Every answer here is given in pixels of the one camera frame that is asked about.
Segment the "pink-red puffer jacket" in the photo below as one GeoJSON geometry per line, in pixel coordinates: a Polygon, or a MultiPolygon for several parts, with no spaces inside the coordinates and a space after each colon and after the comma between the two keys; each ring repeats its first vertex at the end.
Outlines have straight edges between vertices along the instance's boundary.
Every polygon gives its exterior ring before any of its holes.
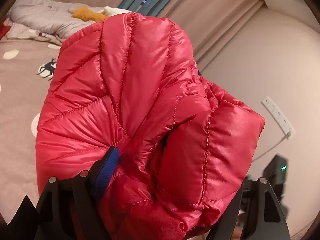
{"type": "Polygon", "coordinates": [[[62,43],[36,137],[37,186],[120,157],[98,204],[113,239],[188,239],[236,195],[265,120],[200,76],[186,33],[138,13],[62,43]]]}

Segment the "brown polka dot duvet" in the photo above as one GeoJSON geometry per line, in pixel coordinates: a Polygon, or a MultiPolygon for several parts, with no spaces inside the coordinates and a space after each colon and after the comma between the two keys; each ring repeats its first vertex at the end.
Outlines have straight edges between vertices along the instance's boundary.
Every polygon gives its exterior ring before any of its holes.
{"type": "Polygon", "coordinates": [[[60,43],[13,24],[1,39],[1,214],[9,222],[23,198],[37,203],[35,139],[60,43]]]}

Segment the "pink curtain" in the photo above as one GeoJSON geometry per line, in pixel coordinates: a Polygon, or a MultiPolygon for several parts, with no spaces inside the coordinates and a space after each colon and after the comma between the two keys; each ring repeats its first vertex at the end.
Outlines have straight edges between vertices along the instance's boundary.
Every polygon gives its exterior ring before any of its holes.
{"type": "MultiPolygon", "coordinates": [[[[123,0],[56,0],[120,8],[123,0]]],[[[264,0],[171,0],[156,17],[176,22],[189,36],[202,72],[263,6],[264,0]]]]}

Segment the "folded dark red puffer jacket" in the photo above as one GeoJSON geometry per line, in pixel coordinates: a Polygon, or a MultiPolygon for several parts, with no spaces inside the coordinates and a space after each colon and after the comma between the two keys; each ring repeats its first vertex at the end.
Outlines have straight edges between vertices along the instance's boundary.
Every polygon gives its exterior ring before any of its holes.
{"type": "Polygon", "coordinates": [[[10,26],[6,26],[1,24],[0,26],[0,40],[6,35],[6,33],[10,30],[10,26]]]}

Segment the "grey crumpled quilt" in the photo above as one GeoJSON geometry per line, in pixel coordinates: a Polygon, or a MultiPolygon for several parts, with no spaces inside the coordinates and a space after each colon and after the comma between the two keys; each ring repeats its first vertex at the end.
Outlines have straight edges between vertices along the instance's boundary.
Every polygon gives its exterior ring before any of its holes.
{"type": "Polygon", "coordinates": [[[77,31],[93,21],[73,18],[81,3],[63,3],[54,0],[16,0],[10,10],[11,28],[8,39],[31,39],[60,45],[77,31]]]}

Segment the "white wall power strip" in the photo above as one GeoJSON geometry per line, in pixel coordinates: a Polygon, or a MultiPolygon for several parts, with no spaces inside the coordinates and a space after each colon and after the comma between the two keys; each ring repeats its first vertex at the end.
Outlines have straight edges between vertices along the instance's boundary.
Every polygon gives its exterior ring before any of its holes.
{"type": "Polygon", "coordinates": [[[275,122],[278,124],[282,132],[287,139],[290,139],[295,135],[295,130],[288,118],[282,113],[279,107],[272,101],[269,96],[266,96],[261,104],[267,109],[268,113],[274,118],[275,122]]]}

